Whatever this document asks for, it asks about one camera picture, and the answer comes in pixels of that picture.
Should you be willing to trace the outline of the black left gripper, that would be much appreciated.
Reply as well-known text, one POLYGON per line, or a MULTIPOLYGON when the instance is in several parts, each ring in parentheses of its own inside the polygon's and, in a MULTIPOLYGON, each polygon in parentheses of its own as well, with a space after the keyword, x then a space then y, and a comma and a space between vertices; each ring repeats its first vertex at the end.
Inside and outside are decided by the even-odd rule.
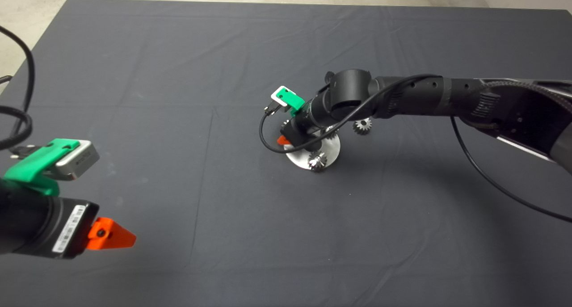
POLYGON ((111 218, 98 217, 99 205, 73 198, 49 198, 46 256, 69 260, 86 250, 131 248, 137 236, 111 218))

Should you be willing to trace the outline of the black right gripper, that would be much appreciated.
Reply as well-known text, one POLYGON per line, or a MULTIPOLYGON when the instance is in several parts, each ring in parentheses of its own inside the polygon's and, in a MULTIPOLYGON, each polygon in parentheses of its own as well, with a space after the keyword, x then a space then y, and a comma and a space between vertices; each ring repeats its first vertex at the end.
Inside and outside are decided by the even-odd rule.
POLYGON ((326 107, 323 103, 305 103, 285 125, 285 135, 277 138, 280 146, 301 145, 325 132, 326 107))

